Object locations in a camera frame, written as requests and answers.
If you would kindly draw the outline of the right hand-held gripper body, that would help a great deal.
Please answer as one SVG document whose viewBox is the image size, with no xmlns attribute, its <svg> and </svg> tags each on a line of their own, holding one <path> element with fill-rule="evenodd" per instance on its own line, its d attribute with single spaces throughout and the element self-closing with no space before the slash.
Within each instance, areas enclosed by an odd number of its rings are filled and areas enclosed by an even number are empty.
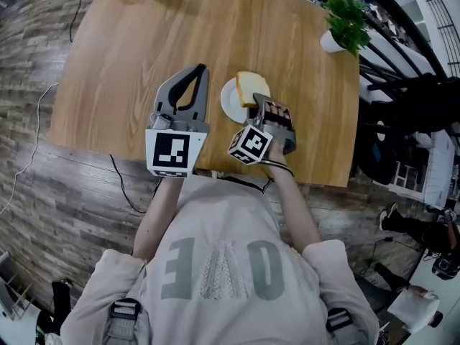
<svg viewBox="0 0 460 345">
<path fill-rule="evenodd" d="M 276 101 L 272 100 L 272 102 L 284 106 Z M 244 122 L 244 128 L 233 136 L 228 155 L 245 165 L 253 165 L 270 161 L 265 155 L 273 140 L 281 141 L 283 155 L 296 150 L 295 128 L 291 115 L 292 127 L 290 129 L 281 127 L 279 124 L 264 123 L 264 115 L 265 108 L 258 108 L 255 114 L 249 113 Z"/>
</svg>

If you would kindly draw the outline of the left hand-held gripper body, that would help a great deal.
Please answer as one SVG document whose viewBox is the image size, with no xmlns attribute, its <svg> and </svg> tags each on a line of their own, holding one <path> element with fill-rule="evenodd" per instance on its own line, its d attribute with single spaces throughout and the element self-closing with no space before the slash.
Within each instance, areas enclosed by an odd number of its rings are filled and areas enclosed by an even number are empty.
<svg viewBox="0 0 460 345">
<path fill-rule="evenodd" d="M 187 178 L 193 174 L 210 126 L 156 111 L 145 131 L 147 169 L 161 178 Z"/>
</svg>

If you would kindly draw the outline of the sliced bread with orange crust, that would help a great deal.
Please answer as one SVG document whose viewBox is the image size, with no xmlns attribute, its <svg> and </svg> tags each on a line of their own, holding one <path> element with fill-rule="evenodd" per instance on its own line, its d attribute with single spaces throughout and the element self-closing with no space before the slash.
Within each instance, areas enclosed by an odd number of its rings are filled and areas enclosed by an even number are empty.
<svg viewBox="0 0 460 345">
<path fill-rule="evenodd" d="M 240 71 L 236 74 L 236 90 L 241 107 L 256 108 L 254 94 L 271 96 L 270 87 L 266 79 L 258 73 Z"/>
</svg>

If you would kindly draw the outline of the white round plate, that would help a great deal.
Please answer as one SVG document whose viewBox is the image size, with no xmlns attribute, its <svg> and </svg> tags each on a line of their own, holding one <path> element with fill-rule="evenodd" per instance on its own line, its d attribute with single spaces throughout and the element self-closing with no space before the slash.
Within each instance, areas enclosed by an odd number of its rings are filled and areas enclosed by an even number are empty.
<svg viewBox="0 0 460 345">
<path fill-rule="evenodd" d="M 230 120 L 237 124 L 243 124 L 249 113 L 257 113 L 257 107 L 242 107 L 240 104 L 238 91 L 236 88 L 236 78 L 230 79 L 221 91 L 221 108 Z"/>
</svg>

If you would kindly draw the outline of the person's left forearm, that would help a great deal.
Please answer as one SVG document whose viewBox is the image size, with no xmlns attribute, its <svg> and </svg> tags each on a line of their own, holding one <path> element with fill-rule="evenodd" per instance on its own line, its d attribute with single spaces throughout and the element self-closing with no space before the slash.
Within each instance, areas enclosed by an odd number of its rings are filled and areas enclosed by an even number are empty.
<svg viewBox="0 0 460 345">
<path fill-rule="evenodd" d="M 132 256 L 150 262 L 174 219 L 183 187 L 182 178 L 163 178 L 134 238 Z"/>
</svg>

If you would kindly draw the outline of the person's right forearm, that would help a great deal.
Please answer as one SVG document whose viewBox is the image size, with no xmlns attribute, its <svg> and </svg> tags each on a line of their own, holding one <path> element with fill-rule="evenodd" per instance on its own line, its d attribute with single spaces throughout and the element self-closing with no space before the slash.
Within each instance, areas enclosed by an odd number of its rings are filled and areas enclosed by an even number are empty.
<svg viewBox="0 0 460 345">
<path fill-rule="evenodd" d="M 307 246 L 322 242 L 318 227 L 293 175 L 278 166 L 270 165 L 269 170 L 279 190 L 280 204 L 293 246 L 301 254 Z"/>
</svg>

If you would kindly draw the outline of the person's right hand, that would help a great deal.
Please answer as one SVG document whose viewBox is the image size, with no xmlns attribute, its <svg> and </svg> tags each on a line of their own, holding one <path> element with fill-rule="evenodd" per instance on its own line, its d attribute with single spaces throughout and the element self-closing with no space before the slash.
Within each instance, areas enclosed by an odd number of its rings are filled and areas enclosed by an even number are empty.
<svg viewBox="0 0 460 345">
<path fill-rule="evenodd" d="M 267 102 L 264 105 L 264 123 L 279 124 L 281 127 L 290 129 L 292 121 L 289 109 L 278 103 Z"/>
</svg>

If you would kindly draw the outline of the wooden table with white legs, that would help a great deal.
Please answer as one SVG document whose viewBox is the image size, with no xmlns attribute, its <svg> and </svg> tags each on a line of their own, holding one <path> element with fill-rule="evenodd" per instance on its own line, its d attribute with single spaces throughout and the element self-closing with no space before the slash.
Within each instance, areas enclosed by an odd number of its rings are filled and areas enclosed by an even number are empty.
<svg viewBox="0 0 460 345">
<path fill-rule="evenodd" d="M 157 89 L 183 68 L 210 70 L 211 131 L 197 166 L 260 174 L 228 156 L 239 125 L 221 90 L 239 71 L 262 75 L 296 131 L 287 162 L 300 183 L 344 187 L 359 106 L 359 62 L 320 44 L 326 11 L 306 0 L 93 0 L 60 78 L 48 134 L 55 144 L 145 158 Z"/>
</svg>

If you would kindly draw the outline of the green plant in white pot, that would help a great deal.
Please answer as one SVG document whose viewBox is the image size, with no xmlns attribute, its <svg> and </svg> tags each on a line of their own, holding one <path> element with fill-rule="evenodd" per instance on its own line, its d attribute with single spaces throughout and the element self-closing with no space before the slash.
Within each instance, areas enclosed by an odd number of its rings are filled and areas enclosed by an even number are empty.
<svg viewBox="0 0 460 345">
<path fill-rule="evenodd" d="M 321 6 L 328 11 L 326 21 L 332 38 L 358 57 L 359 50 L 371 40 L 364 19 L 369 5 L 362 0 L 323 0 Z"/>
</svg>

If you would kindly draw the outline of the person's beige printed shirt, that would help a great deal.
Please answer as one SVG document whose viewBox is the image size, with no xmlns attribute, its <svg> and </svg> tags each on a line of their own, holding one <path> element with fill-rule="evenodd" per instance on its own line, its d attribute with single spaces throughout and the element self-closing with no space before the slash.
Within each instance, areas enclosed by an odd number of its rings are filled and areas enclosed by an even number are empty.
<svg viewBox="0 0 460 345">
<path fill-rule="evenodd" d="M 136 321 L 110 316 L 124 298 L 140 302 Z M 353 324 L 329 333 L 332 308 Z M 379 327 L 342 241 L 299 254 L 262 193 L 194 175 L 154 258 L 106 250 L 60 336 L 63 345 L 377 345 Z"/>
</svg>

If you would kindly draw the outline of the black office chair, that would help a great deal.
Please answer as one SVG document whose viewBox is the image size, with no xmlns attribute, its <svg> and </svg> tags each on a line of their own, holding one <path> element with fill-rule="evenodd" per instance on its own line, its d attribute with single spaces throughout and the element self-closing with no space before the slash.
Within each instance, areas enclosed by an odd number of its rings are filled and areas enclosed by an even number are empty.
<svg viewBox="0 0 460 345">
<path fill-rule="evenodd" d="M 371 89 L 404 89 L 393 101 L 359 99 L 353 166 L 388 185 L 396 163 L 415 168 L 417 181 L 428 166 L 429 151 L 418 147 L 415 133 L 431 134 L 460 122 L 460 78 L 441 80 L 426 73 L 418 78 L 379 83 Z"/>
</svg>

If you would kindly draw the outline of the black curved metal railing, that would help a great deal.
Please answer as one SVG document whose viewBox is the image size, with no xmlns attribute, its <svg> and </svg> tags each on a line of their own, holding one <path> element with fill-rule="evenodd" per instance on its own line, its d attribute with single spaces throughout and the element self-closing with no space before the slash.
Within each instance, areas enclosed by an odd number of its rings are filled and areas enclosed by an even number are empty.
<svg viewBox="0 0 460 345">
<path fill-rule="evenodd" d="M 325 0 L 308 0 L 322 5 Z M 442 64 L 431 42 L 396 0 L 357 0 L 364 4 L 364 26 L 370 41 L 359 52 L 361 95 L 369 100 L 391 101 L 406 89 L 382 88 L 383 83 L 433 80 L 460 81 L 460 61 L 450 70 Z"/>
</svg>

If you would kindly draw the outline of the white side table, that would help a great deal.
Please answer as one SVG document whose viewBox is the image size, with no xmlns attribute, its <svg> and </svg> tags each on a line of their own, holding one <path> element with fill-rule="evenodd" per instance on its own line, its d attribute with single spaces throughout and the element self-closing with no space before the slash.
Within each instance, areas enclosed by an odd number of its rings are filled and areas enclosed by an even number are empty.
<svg viewBox="0 0 460 345">
<path fill-rule="evenodd" d="M 416 169 L 397 162 L 395 178 L 387 187 L 400 196 L 442 208 L 449 194 L 454 171 L 455 146 L 444 130 L 432 133 L 431 139 L 431 147 L 428 148 L 428 166 L 426 171 L 420 174 L 421 183 L 417 182 Z"/>
</svg>

